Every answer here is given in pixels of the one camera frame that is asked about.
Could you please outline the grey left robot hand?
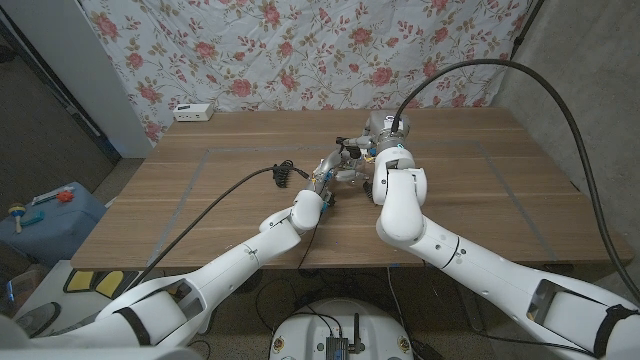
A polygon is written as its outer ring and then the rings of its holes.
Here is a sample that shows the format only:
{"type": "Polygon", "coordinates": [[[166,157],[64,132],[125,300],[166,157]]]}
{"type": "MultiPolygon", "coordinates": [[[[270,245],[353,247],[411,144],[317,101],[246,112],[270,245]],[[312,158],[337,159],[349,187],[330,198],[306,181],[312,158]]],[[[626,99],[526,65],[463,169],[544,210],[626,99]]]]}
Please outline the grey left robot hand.
{"type": "Polygon", "coordinates": [[[356,183],[370,178],[365,173],[365,160],[357,147],[339,148],[331,152],[311,173],[306,190],[323,194],[332,181],[356,183]]]}

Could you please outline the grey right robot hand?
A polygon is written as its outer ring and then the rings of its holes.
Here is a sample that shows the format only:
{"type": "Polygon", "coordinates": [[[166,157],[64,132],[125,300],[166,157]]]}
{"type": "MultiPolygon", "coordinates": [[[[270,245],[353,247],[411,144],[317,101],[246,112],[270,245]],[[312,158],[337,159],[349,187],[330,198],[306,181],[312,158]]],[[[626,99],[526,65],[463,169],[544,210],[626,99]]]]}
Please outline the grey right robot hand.
{"type": "Polygon", "coordinates": [[[336,143],[349,151],[358,148],[368,157],[376,157],[389,148],[405,148],[411,121],[408,116],[401,115],[398,128],[393,131],[395,117],[384,111],[372,111],[367,119],[362,134],[354,138],[337,137],[336,143]]]}

